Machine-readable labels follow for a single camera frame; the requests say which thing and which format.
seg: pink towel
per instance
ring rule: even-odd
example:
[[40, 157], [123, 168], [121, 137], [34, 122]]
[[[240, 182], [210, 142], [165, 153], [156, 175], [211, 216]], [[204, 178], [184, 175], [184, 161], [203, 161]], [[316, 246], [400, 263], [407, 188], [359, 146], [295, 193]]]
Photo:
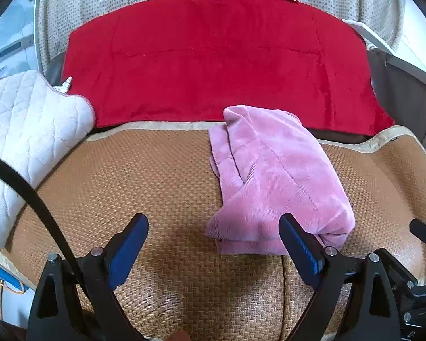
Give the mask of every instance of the pink towel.
[[293, 114], [251, 106], [224, 110], [210, 129], [212, 168], [223, 206], [205, 234], [220, 254], [287, 255], [279, 218], [292, 213], [326, 246], [340, 248], [355, 226], [352, 207], [320, 144]]

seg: red fleece blanket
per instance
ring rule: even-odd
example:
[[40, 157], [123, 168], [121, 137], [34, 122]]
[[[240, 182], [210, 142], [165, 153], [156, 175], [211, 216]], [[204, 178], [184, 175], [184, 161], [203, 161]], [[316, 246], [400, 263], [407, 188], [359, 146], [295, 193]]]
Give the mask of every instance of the red fleece blanket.
[[69, 37], [69, 93], [96, 126], [222, 121], [246, 104], [306, 128], [375, 135], [393, 125], [371, 87], [363, 40], [342, 21], [287, 0], [149, 0]]

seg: woven mat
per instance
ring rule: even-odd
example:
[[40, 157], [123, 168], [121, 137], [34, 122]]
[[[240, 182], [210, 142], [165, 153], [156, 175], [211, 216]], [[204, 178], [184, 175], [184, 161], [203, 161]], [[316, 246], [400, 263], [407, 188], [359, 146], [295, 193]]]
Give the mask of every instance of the woven mat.
[[[423, 278], [426, 247], [408, 231], [414, 216], [426, 222], [426, 154], [417, 141], [400, 136], [374, 153], [323, 148], [357, 219], [343, 253], [364, 257], [386, 247]], [[290, 258], [215, 254], [203, 235], [221, 206], [209, 155], [206, 131], [123, 130], [82, 143], [39, 194], [75, 255], [105, 245], [135, 212], [148, 216], [149, 237], [116, 290], [144, 335], [165, 338], [185, 329], [194, 340], [285, 339], [312, 291]], [[26, 208], [4, 254], [36, 283], [48, 252], [58, 249]], [[337, 328], [347, 291], [328, 332]]]

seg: folded cloth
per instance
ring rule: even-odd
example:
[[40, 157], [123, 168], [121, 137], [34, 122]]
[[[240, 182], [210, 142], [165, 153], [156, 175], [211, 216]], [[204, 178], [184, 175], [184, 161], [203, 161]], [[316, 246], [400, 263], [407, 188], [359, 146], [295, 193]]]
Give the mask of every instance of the folded cloth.
[[[36, 188], [93, 128], [81, 96], [54, 90], [35, 70], [0, 79], [0, 158]], [[0, 250], [24, 200], [0, 180]]]
[[209, 130], [222, 208], [205, 234], [221, 254], [287, 255], [279, 218], [292, 213], [326, 246], [341, 248], [355, 226], [352, 207], [317, 140], [293, 114], [251, 106], [224, 110]]

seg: orange cord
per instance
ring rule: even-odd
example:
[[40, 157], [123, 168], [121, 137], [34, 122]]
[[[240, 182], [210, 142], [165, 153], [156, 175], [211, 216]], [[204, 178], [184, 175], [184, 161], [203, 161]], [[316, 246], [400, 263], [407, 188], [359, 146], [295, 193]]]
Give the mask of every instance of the orange cord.
[[23, 284], [21, 281], [19, 281], [19, 284], [20, 284], [20, 288], [21, 288], [21, 290], [20, 290], [20, 291], [15, 291], [15, 290], [13, 290], [13, 289], [9, 288], [9, 287], [5, 284], [5, 282], [4, 282], [3, 280], [1, 280], [1, 279], [0, 279], [0, 287], [6, 288], [8, 291], [11, 291], [12, 293], [14, 293], [14, 294], [16, 294], [16, 295], [22, 295], [22, 294], [25, 292], [24, 284]]

